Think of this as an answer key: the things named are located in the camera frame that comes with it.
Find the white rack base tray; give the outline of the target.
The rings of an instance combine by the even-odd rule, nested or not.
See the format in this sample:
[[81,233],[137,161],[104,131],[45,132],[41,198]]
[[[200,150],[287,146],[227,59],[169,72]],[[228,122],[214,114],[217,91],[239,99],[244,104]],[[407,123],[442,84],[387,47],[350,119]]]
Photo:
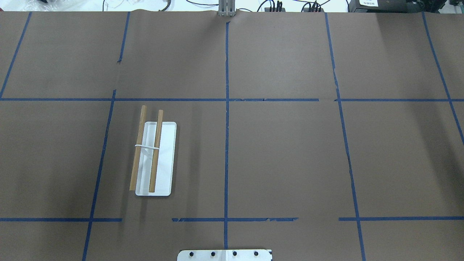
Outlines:
[[[156,129],[157,122],[146,122],[141,144],[137,145],[141,149],[135,188],[137,196],[165,197],[171,195],[172,192],[177,124],[172,121],[162,123],[159,146],[154,145]],[[154,192],[150,192],[149,185],[155,150],[158,151],[156,181]]]

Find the aluminium frame post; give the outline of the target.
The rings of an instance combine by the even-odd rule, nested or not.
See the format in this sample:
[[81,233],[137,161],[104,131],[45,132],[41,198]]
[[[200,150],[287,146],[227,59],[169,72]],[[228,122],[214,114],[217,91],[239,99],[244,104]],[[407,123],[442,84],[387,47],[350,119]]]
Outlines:
[[219,0],[218,15],[219,17],[233,17],[236,15],[235,0]]

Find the wooden rack bar inner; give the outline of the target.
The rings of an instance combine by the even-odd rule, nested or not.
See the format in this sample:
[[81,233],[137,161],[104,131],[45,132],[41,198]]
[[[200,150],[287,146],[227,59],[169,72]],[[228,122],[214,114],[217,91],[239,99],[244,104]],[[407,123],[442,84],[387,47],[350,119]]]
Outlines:
[[150,183],[149,183],[149,192],[154,193],[156,187],[156,178],[157,178],[157,167],[158,159],[160,152],[160,143],[161,143],[161,132],[162,132],[162,122],[163,122],[164,111],[160,109],[158,111],[158,117],[156,122],[156,131],[154,139],[153,156],[152,156],[152,167],[150,172]]

